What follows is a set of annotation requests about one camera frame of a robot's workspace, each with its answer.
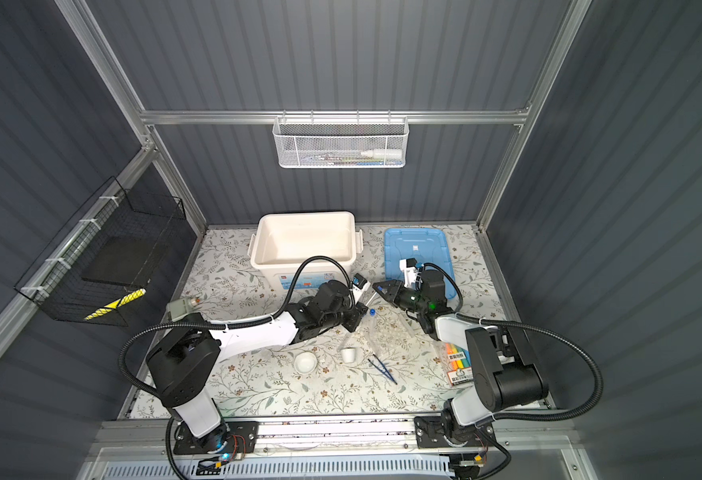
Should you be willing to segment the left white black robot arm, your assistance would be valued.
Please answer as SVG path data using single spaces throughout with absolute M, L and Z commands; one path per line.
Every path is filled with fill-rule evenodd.
M 224 327 L 190 314 L 189 327 L 175 323 L 147 354 L 154 395 L 193 438 L 210 441 L 219 449 L 227 427 L 206 391 L 216 361 L 299 344 L 337 326 L 353 332 L 368 310 L 363 296 L 370 292 L 369 282 L 357 275 L 351 285 L 330 280 L 314 296 L 289 303 L 282 313 L 265 319 Z

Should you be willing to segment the small white ceramic crucible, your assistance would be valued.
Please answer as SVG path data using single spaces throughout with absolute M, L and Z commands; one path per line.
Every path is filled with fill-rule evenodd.
M 357 349 L 346 347 L 340 350 L 341 360 L 344 364 L 353 364 L 357 359 Z

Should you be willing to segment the white bottle in basket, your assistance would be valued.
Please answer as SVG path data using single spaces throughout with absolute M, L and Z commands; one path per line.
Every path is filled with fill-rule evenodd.
M 361 151 L 360 156 L 375 161 L 399 162 L 404 159 L 404 152 L 402 149 L 372 149 Z

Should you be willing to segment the blue plastic tweezers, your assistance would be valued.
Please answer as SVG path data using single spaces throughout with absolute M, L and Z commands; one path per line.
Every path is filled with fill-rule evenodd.
M 373 353 L 372 357 L 368 359 L 368 363 L 381 375 L 383 375 L 387 380 L 391 381 L 394 385 L 397 385 L 397 381 L 393 377 L 391 371 L 375 353 Z

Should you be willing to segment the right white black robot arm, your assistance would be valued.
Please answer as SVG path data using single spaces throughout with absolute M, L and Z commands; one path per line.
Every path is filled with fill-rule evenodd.
M 468 353 L 472 385 L 446 401 L 435 428 L 447 442 L 462 445 L 481 432 L 480 423 L 491 422 L 494 414 L 548 396 L 549 387 L 536 366 L 528 336 L 463 315 L 462 292 L 440 267 L 426 263 L 415 270 L 412 283 L 380 281 L 372 290 L 387 303 L 413 313 L 432 339 Z

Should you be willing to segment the floral patterned table mat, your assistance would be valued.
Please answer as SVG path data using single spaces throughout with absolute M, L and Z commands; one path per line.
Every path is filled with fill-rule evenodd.
M 182 289 L 183 296 L 199 300 L 206 318 L 256 316 L 283 301 L 283 292 L 271 289 L 250 264 L 253 233 L 222 228 L 206 233 Z M 338 347 L 347 332 L 338 327 L 296 346 L 220 360 L 207 390 L 229 417 L 439 410 L 457 389 L 448 382 L 435 343 L 411 322 L 422 343 L 418 355 L 398 362 L 380 358 L 397 385 L 369 365 L 372 352 L 356 348 L 356 361 L 344 364 Z M 303 375 L 295 370 L 294 359 L 306 351 L 316 355 L 318 365 Z

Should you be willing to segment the grey green box device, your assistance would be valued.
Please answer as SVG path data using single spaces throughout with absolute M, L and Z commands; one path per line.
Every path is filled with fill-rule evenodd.
M 166 305 L 166 321 L 174 323 L 183 320 L 197 310 L 199 300 L 194 297 L 184 297 L 171 301 Z

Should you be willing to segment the pack of coloured markers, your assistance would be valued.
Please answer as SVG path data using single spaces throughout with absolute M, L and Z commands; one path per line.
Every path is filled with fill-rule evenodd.
M 451 386 L 472 382 L 473 371 L 467 350 L 451 343 L 443 343 L 440 353 L 444 371 Z

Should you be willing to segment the white plastic storage bin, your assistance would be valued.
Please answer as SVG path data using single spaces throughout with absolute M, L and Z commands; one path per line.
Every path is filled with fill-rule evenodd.
M 251 236 L 248 256 L 270 287 L 284 292 L 306 259 L 323 255 L 347 273 L 363 251 L 363 232 L 347 211 L 269 214 Z

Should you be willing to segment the blue plastic bin lid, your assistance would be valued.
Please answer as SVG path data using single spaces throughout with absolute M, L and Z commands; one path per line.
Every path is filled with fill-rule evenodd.
M 453 279 L 451 250 L 444 232 L 436 228 L 389 228 L 384 232 L 384 273 L 386 280 L 403 280 L 400 261 L 433 263 Z

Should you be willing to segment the clear plastic well plate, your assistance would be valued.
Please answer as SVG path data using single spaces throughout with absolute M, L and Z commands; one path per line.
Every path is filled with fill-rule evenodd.
M 410 319 L 392 308 L 375 310 L 371 330 L 378 345 L 375 354 L 383 360 L 410 360 L 418 355 L 422 346 Z

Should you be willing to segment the white ceramic mortar bowl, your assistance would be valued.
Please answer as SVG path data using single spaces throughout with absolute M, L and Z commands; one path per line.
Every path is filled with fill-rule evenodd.
M 318 359 L 313 352 L 301 352 L 295 356 L 294 368 L 300 374 L 309 374 L 313 372 L 318 365 Z

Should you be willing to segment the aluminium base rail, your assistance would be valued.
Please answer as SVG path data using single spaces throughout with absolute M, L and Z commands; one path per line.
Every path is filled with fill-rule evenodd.
M 297 455 L 377 455 L 405 453 L 477 452 L 487 447 L 466 442 L 451 445 L 430 440 L 415 427 L 415 415 L 349 414 L 325 416 L 254 417 L 257 437 L 247 442 L 245 458 Z M 165 419 L 104 422 L 85 460 L 164 460 Z M 497 421 L 496 441 L 510 451 L 566 450 L 582 446 L 571 421 L 525 423 Z

